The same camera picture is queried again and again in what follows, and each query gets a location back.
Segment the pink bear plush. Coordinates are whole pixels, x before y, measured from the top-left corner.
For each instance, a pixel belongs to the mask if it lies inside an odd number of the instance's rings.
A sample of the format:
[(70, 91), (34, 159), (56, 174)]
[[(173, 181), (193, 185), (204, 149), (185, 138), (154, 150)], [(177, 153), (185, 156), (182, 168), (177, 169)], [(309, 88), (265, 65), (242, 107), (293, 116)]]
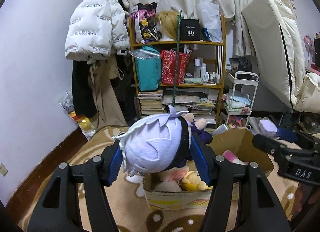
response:
[(223, 152), (222, 156), (229, 160), (231, 163), (235, 164), (241, 164), (243, 166), (246, 166), (248, 162), (241, 161), (231, 150), (226, 150)]

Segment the yellow plush toy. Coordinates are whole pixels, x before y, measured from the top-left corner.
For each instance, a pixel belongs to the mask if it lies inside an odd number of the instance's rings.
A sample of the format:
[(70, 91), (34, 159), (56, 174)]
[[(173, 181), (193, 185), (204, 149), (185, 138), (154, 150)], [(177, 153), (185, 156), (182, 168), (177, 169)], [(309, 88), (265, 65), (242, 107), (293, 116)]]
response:
[(181, 182), (186, 191), (202, 191), (211, 189), (210, 186), (206, 185), (206, 183), (201, 180), (197, 171), (187, 172)]

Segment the white-haired plush doll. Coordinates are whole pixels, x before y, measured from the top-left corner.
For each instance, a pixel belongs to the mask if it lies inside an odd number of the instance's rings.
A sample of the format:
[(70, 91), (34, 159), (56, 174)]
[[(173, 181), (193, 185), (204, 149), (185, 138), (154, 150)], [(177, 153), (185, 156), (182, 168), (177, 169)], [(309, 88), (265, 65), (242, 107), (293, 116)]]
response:
[(123, 170), (129, 176), (160, 173), (182, 168), (191, 160), (191, 136), (195, 132), (204, 144), (213, 136), (205, 131), (204, 118), (194, 120), (191, 112), (176, 111), (146, 116), (134, 123), (127, 132), (113, 137), (119, 141), (123, 155)]

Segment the white fluffy duck plush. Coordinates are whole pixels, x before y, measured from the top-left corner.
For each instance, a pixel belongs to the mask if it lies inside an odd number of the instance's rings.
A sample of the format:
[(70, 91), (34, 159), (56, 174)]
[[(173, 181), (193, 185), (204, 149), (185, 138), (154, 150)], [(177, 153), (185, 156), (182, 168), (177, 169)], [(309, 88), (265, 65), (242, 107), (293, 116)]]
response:
[(179, 186), (178, 182), (170, 181), (157, 184), (153, 190), (160, 192), (181, 192), (182, 188)]

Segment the pink roll plush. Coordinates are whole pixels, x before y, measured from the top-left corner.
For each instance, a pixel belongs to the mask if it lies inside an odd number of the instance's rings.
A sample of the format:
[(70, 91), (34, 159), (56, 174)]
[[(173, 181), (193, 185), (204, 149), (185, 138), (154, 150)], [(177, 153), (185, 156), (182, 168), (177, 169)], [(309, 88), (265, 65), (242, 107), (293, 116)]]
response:
[(174, 168), (169, 169), (167, 171), (158, 173), (158, 176), (159, 176), (160, 180), (163, 182), (171, 182), (171, 181), (178, 182), (183, 177), (185, 177), (185, 175), (187, 174), (187, 172), (189, 170), (190, 170), (190, 168), (188, 166), (185, 166), (182, 168), (174, 167)]

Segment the white rolling cart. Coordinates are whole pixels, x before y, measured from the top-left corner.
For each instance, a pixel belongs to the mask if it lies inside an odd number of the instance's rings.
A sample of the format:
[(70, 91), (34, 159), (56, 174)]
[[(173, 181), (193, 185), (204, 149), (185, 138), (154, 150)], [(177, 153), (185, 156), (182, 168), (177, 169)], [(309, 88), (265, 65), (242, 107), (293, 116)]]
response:
[[(226, 71), (226, 79), (232, 85), (227, 94), (223, 95), (223, 102), (225, 110), (227, 112), (227, 118), (225, 125), (229, 125), (229, 120), (232, 118), (233, 125), (240, 125), (237, 117), (248, 118), (252, 113), (253, 104), (257, 93), (257, 87), (259, 84), (259, 76), (257, 73), (247, 71), (237, 71), (231, 73), (230, 70)], [(254, 88), (253, 96), (243, 93), (242, 91), (236, 91), (238, 86), (250, 86)]]

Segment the wooden shelf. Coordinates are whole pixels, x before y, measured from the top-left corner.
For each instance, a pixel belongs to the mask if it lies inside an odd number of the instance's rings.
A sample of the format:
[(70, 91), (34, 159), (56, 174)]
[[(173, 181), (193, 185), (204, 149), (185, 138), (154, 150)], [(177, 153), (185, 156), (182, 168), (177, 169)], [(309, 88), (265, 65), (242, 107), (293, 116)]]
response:
[[(223, 96), (223, 89), (224, 89), (224, 82), (225, 82), (225, 70), (226, 70), (226, 20), (224, 15), (220, 15), (221, 21), (221, 33), (222, 33), (222, 42), (209, 42), (209, 41), (179, 41), (180, 46), (182, 44), (190, 45), (195, 51), (196, 46), (201, 51), (204, 51), (204, 46), (211, 46), (215, 48), (215, 52), (212, 54), (207, 54), (206, 57), (204, 55), (199, 55), (203, 58), (202, 62), (206, 64), (207, 71), (212, 70), (212, 72), (217, 73), (220, 75), (219, 81), (213, 84), (187, 84), (181, 83), (177, 85), (179, 88), (210, 88), (210, 89), (217, 89), (219, 93), (217, 94), (217, 99), (215, 99), (215, 125), (217, 126), (220, 116), (222, 103), (222, 96)], [(131, 50), (136, 50), (142, 48), (144, 44), (136, 43), (136, 33), (135, 33), (135, 26), (133, 19), (129, 18), (129, 34), (130, 34), (130, 44)], [(153, 46), (155, 48), (163, 49), (164, 46), (173, 46), (176, 45), (177, 41), (159, 41), (159, 42), (149, 42), (147, 46)], [(139, 80), (137, 77), (136, 71), (136, 61), (135, 58), (132, 57), (132, 64), (133, 64), (133, 76), (135, 81), (135, 90), (136, 90), (136, 97), (138, 97), (138, 93), (140, 92), (139, 89)]]

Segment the cream reclining chair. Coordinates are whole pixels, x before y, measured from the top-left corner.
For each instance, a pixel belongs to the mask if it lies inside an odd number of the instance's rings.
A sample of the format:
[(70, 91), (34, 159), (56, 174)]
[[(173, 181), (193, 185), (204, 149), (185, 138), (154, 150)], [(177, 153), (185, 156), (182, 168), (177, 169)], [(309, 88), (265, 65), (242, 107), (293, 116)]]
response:
[(292, 110), (319, 112), (319, 75), (306, 72), (303, 42), (290, 0), (253, 0), (242, 15), (259, 75)]

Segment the stack of books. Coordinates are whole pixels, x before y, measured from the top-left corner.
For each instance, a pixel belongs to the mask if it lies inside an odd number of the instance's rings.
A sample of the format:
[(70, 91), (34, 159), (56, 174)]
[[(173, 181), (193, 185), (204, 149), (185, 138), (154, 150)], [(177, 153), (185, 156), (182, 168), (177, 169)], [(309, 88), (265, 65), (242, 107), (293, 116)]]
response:
[(141, 115), (149, 116), (153, 114), (162, 114), (165, 112), (162, 104), (163, 91), (139, 92), (139, 109)]

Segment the red gift bag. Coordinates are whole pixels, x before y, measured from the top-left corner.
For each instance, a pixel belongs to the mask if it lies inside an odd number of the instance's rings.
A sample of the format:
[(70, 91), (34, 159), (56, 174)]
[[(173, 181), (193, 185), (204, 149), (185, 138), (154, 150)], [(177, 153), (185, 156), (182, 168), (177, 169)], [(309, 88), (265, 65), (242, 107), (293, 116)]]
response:
[(176, 70), (176, 51), (162, 50), (161, 62), (162, 72), (161, 81), (165, 85), (174, 85), (175, 77), (177, 84), (181, 84), (185, 78), (187, 65), (189, 63), (190, 54), (178, 53), (177, 75)]

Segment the beige trench coat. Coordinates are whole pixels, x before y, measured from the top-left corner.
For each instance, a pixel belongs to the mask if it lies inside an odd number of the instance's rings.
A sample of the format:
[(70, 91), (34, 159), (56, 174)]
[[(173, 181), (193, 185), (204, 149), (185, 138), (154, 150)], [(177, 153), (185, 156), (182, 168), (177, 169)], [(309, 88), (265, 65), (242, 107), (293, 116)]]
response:
[(99, 60), (89, 68), (88, 82), (97, 109), (97, 113), (89, 119), (97, 130), (106, 126), (127, 127), (108, 74), (105, 60)]

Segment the black box with 40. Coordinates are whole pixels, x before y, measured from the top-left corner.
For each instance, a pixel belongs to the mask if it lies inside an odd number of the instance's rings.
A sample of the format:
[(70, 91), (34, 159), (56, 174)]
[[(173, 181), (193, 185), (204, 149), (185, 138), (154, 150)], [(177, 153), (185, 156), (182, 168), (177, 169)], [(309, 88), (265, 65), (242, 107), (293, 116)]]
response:
[(200, 21), (194, 19), (182, 19), (180, 22), (180, 40), (199, 41)]

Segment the white plastic bag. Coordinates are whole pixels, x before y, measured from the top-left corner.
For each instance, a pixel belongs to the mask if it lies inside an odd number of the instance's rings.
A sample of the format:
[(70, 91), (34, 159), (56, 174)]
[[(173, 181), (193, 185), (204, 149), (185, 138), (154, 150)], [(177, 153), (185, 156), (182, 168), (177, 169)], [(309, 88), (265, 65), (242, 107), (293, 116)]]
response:
[(219, 5), (202, 1), (197, 4), (197, 15), (204, 39), (210, 42), (221, 43), (222, 29)]

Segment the teal bag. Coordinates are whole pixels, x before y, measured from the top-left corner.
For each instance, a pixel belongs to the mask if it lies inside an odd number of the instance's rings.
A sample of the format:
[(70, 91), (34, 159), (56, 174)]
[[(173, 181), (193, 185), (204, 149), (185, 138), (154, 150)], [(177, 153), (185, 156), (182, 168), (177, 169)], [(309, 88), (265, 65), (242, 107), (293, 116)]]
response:
[(150, 46), (131, 52), (135, 59), (140, 91), (154, 91), (161, 81), (161, 55)]

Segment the green pole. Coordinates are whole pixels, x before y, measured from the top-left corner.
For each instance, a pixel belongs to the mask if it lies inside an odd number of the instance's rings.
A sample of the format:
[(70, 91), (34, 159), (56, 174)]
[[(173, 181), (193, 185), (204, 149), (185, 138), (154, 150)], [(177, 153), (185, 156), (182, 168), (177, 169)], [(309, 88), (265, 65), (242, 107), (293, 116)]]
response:
[(177, 17), (177, 41), (176, 41), (176, 59), (175, 59), (175, 76), (174, 76), (174, 90), (172, 94), (172, 106), (175, 107), (176, 104), (176, 90), (178, 81), (178, 66), (179, 66), (179, 54), (180, 54), (180, 24), (181, 24), (182, 10), (179, 10), (179, 15)]

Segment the blonde wig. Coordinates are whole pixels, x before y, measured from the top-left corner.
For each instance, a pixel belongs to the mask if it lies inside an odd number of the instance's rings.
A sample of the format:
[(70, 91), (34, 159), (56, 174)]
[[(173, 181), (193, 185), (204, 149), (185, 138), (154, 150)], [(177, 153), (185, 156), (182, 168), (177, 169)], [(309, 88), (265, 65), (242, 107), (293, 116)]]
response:
[(179, 14), (175, 11), (160, 11), (155, 16), (160, 41), (177, 40)]

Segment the black pink patterned bag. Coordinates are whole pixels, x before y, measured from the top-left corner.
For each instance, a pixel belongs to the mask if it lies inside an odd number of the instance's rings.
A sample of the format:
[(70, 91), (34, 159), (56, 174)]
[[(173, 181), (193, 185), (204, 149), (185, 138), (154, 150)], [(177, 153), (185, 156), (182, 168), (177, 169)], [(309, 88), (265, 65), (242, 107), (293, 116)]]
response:
[(155, 23), (157, 3), (138, 3), (131, 9), (131, 18), (135, 29), (136, 42), (146, 44), (157, 42), (157, 26)]

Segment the white puffer jacket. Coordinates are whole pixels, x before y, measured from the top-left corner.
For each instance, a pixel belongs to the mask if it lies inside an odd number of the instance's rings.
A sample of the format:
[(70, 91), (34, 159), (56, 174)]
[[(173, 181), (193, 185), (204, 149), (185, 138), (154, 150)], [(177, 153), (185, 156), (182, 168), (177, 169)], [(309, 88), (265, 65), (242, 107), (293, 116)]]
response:
[(65, 56), (74, 61), (106, 60), (130, 46), (122, 0), (83, 0), (73, 12)]

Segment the wall outlet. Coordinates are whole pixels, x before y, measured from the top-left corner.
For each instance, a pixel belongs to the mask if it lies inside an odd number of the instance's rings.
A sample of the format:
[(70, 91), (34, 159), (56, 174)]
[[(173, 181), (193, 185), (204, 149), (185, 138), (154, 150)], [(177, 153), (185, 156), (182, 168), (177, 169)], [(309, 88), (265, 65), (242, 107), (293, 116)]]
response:
[(0, 174), (5, 177), (7, 173), (8, 173), (7, 168), (4, 166), (3, 163), (1, 163), (0, 164)]

